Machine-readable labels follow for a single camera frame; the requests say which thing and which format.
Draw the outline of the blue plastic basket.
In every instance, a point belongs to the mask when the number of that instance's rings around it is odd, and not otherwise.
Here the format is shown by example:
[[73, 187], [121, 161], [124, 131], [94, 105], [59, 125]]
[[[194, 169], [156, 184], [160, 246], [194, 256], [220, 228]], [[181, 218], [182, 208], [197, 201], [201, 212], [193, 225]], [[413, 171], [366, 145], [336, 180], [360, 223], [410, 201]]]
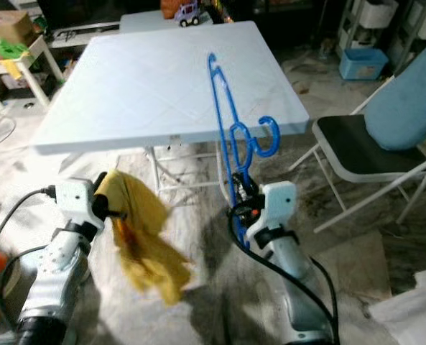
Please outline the blue plastic basket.
[[374, 81], [388, 63], [386, 53], [376, 48], [348, 48], [340, 57], [338, 72], [345, 81]]

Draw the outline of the orange toy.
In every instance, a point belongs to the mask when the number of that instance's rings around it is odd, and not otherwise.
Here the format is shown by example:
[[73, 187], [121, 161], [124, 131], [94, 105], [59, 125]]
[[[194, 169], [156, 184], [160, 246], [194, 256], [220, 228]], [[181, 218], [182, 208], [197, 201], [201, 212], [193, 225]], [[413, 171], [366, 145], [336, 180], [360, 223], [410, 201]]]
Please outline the orange toy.
[[174, 19], [177, 10], [180, 9], [183, 0], [159, 0], [160, 11], [163, 19]]

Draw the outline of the white crumpled cloth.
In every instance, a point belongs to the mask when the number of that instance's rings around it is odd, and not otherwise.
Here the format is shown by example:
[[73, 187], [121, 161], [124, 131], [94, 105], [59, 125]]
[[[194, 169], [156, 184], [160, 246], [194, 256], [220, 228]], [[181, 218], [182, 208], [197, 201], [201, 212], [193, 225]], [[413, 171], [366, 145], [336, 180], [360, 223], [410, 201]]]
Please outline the white crumpled cloth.
[[426, 345], [426, 270], [415, 279], [414, 290], [369, 308], [371, 318], [386, 326], [399, 345]]

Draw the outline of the light blue pillow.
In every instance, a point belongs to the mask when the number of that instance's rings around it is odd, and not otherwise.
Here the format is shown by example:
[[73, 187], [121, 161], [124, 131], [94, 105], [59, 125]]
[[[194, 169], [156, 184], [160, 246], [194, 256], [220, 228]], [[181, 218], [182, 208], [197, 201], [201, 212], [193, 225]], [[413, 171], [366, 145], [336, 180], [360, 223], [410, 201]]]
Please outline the light blue pillow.
[[364, 118], [384, 150], [409, 150], [426, 139], [426, 50], [371, 99]]

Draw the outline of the white folding chair grey seat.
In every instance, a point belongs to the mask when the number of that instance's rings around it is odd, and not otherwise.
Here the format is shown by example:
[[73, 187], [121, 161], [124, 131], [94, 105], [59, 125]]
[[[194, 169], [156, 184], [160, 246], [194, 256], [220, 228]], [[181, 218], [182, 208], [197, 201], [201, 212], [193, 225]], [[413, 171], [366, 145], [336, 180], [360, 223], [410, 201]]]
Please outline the white folding chair grey seat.
[[[402, 151], [387, 151], [380, 147], [368, 134], [365, 128], [365, 109], [384, 88], [394, 82], [396, 76], [390, 76], [382, 85], [367, 96], [349, 115], [331, 116], [315, 119], [312, 132], [315, 136], [315, 145], [308, 149], [298, 161], [295, 161], [288, 170], [295, 170], [309, 157], [318, 162], [321, 172], [325, 176], [332, 190], [341, 213], [324, 221], [315, 227], [314, 232], [322, 232], [341, 220], [352, 216], [373, 203], [377, 198], [397, 190], [405, 198], [407, 204], [394, 222], [404, 223], [410, 211], [417, 205], [417, 201], [426, 190], [426, 155], [420, 149], [411, 148]], [[336, 184], [331, 180], [327, 167], [341, 180], [351, 183], [380, 183], [386, 186], [376, 193], [364, 198], [359, 203], [347, 206], [338, 191]]]

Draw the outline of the low white shelf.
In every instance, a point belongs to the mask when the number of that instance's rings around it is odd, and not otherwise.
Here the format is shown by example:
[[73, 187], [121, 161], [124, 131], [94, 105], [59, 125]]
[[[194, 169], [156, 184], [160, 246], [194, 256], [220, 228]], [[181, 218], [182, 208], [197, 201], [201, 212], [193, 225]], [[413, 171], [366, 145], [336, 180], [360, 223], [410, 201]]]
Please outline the low white shelf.
[[[58, 90], [58, 88], [61, 87], [62, 83], [65, 82], [65, 76], [62, 74], [58, 63], [56, 63], [56, 60], [54, 59], [54, 56], [52, 56], [49, 46], [45, 42], [45, 38], [42, 35], [39, 35], [35, 42], [29, 44], [28, 48], [29, 52], [22, 58], [18, 58], [19, 67], [24, 73], [23, 79], [25, 79], [25, 81], [27, 82], [29, 89], [32, 90], [33, 95], [37, 99], [37, 102], [39, 103], [39, 105], [42, 106], [42, 108], [46, 110], [49, 109], [51, 105], [51, 98], [49, 98], [49, 96], [43, 91], [42, 87], [37, 81], [37, 78], [35, 78], [35, 76], [33, 75], [31, 67], [35, 65], [35, 63], [37, 63], [40, 58], [45, 59], [45, 62], [49, 67], [49, 72], [54, 76], [54, 79], [56, 81], [55, 90]], [[1, 63], [0, 75], [9, 75], [6, 70], [3, 69]]]

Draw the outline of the cardboard box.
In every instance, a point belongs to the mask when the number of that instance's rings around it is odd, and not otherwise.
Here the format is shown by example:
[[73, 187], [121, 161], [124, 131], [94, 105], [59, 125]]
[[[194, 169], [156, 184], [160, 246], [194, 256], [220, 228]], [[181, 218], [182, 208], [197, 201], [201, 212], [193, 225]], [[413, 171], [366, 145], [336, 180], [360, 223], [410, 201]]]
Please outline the cardboard box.
[[38, 33], [26, 11], [0, 11], [0, 40], [29, 46], [37, 37]]

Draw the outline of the small yellow cloth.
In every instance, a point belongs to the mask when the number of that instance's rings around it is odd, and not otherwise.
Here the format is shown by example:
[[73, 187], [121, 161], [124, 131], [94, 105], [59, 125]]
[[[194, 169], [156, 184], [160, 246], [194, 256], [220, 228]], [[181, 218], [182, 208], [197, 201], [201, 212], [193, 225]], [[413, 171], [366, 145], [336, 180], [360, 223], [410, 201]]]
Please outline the small yellow cloth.
[[0, 60], [0, 63], [3, 66], [3, 69], [5, 69], [6, 72], [16, 81], [24, 78], [24, 73], [19, 67], [18, 59]]

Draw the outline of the purple white toy car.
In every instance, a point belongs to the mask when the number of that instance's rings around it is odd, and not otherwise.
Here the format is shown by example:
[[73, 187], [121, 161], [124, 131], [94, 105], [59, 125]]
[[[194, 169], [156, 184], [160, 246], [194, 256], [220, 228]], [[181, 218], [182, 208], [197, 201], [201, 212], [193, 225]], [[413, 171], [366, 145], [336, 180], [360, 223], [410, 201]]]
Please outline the purple white toy car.
[[204, 6], [200, 0], [189, 0], [180, 4], [174, 14], [174, 20], [180, 27], [197, 26], [203, 23]]

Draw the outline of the green item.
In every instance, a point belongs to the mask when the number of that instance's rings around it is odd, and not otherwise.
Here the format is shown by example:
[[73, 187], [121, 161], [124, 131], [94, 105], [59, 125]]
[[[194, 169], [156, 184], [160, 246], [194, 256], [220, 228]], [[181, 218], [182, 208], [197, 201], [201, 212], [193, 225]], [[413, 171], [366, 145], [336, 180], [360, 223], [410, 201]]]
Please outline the green item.
[[0, 39], [0, 60], [15, 60], [22, 58], [29, 52], [25, 44], [12, 43], [5, 39]]

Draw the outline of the yellow shirt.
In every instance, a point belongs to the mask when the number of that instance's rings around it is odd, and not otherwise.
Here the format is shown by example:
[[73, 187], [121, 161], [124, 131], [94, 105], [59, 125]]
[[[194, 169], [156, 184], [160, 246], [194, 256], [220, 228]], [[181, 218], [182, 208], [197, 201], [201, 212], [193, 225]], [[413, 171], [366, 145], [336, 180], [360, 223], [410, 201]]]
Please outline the yellow shirt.
[[165, 305], [180, 302], [192, 279], [190, 260], [161, 236], [169, 210], [143, 181], [109, 170], [95, 195], [108, 201], [112, 236], [121, 269], [135, 290], [156, 290]]

